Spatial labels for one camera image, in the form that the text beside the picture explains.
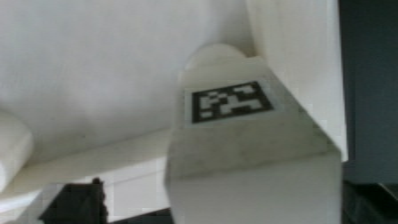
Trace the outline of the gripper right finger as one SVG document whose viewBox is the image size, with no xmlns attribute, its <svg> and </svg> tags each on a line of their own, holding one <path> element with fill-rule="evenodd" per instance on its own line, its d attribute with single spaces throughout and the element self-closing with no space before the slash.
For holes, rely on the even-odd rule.
<svg viewBox="0 0 398 224">
<path fill-rule="evenodd" d="M 344 224 L 398 224 L 398 184 L 344 182 Z"/>
</svg>

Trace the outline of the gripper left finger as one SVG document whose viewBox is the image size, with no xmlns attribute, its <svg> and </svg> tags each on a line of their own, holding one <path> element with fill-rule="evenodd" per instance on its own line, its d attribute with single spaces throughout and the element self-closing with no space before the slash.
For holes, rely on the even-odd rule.
<svg viewBox="0 0 398 224">
<path fill-rule="evenodd" d="M 95 178 L 89 183 L 73 183 L 63 187 L 40 215 L 45 224 L 109 224 L 104 185 L 102 179 Z"/>
</svg>

